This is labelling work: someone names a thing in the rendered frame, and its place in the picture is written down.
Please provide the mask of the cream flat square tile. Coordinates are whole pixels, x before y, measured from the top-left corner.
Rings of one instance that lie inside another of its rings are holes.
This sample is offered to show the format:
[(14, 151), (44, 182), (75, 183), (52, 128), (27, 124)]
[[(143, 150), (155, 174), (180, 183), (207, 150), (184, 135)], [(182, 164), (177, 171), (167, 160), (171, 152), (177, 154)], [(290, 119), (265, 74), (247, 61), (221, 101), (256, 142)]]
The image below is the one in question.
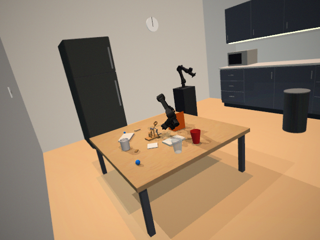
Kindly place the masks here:
[(158, 148), (158, 143), (149, 143), (147, 144), (147, 149)]

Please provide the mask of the red cup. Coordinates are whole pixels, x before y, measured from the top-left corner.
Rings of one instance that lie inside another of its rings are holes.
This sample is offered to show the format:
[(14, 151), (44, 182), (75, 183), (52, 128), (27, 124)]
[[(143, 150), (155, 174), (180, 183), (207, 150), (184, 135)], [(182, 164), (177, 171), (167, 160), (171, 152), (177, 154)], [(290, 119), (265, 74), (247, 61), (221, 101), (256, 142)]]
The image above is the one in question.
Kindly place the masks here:
[(192, 129), (190, 131), (191, 138), (194, 144), (199, 144), (200, 143), (200, 135), (201, 135), (201, 130), (200, 129)]

